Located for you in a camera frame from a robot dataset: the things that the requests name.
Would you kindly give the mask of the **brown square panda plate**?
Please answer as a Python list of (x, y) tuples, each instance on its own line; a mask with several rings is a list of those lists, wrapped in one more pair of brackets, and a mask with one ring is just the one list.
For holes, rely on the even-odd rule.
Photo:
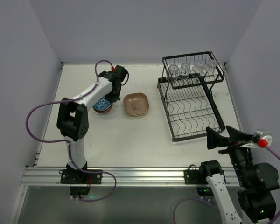
[(132, 93), (124, 97), (124, 110), (127, 113), (143, 113), (149, 111), (149, 101), (144, 93)]

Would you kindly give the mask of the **blue dotted small bowl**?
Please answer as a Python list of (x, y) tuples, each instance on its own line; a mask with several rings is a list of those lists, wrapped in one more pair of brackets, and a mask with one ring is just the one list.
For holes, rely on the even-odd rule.
[(104, 110), (108, 108), (111, 105), (111, 102), (109, 102), (105, 97), (102, 97), (97, 103), (93, 105), (92, 108)]

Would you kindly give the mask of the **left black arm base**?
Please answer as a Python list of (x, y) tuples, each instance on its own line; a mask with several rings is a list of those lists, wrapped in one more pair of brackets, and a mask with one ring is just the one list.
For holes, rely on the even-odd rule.
[(90, 192), (90, 186), (93, 184), (101, 184), (102, 174), (94, 173), (89, 174), (81, 172), (71, 167), (59, 170), (61, 175), (60, 183), (70, 185), (70, 195), (72, 197), (78, 197), (88, 195)]

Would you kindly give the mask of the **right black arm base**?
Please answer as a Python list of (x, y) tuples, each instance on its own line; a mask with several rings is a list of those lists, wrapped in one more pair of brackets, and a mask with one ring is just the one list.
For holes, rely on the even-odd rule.
[(217, 160), (201, 162), (199, 168), (192, 164), (188, 169), (183, 171), (185, 184), (198, 185), (196, 188), (199, 196), (214, 196), (210, 187), (203, 187), (207, 185), (206, 177), (212, 177), (214, 174), (220, 174), (223, 176), (223, 183), (226, 183), (224, 171), (222, 170)]

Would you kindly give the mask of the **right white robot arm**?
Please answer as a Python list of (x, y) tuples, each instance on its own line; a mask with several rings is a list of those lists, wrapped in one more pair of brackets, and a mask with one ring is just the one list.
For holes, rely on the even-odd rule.
[(265, 148), (271, 145), (270, 132), (258, 130), (247, 134), (231, 126), (226, 126), (229, 134), (224, 137), (207, 127), (207, 148), (220, 148), (220, 154), (227, 154), (235, 170), (239, 185), (244, 190), (238, 191), (238, 201), (243, 212), (239, 217), (226, 191), (225, 175), (216, 160), (202, 162), (199, 171), (209, 184), (224, 224), (269, 224), (274, 222), (276, 202), (272, 191), (279, 189), (278, 170), (268, 164), (255, 164), (252, 161), (252, 148)]

